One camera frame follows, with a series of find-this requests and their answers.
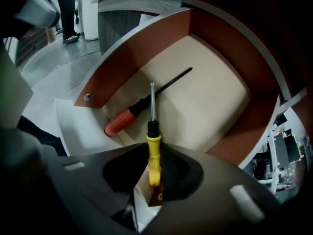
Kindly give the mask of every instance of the red screwdriver handle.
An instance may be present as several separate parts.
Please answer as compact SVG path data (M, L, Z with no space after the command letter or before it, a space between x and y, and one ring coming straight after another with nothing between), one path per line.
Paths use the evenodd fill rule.
M124 111L121 111L107 123L107 125L104 127L104 132L109 137L113 137L129 126L135 119L136 117L131 113L129 108L127 108Z

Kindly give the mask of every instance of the screwdriver shaft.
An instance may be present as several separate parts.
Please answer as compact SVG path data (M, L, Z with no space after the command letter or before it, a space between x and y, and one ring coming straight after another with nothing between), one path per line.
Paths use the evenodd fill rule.
M151 121L156 119L156 108L155 108L155 84L151 81Z

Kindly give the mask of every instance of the person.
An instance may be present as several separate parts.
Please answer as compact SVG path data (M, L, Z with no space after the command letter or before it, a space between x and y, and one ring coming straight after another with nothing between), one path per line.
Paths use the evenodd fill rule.
M75 0L58 0L63 26L63 44L76 42L80 33L74 30Z

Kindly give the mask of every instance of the red screwdriver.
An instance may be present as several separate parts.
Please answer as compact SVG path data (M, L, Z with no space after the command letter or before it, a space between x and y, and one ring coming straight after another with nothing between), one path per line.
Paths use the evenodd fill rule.
M192 70L192 67L185 70L183 73L175 77L173 80L168 82L162 88L160 88L155 93L155 98L164 91L166 88L170 87L174 84L177 80L185 76L188 72ZM113 119L111 119L107 125L104 127L104 132L109 137L115 136L120 131L124 130L127 126L129 126L135 119L138 117L139 113L142 112L144 109L147 109L151 102L151 95L147 96L146 98L141 98L136 104L133 106L128 107L127 109L121 111L117 114Z

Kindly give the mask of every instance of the floor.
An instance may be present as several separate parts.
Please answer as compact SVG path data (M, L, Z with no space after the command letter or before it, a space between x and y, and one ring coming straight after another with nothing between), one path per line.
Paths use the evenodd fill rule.
M23 67L22 77L34 92L23 115L39 128L59 137L54 99L73 99L77 87L92 65L101 57L99 41L79 41L63 45L55 42L36 53Z

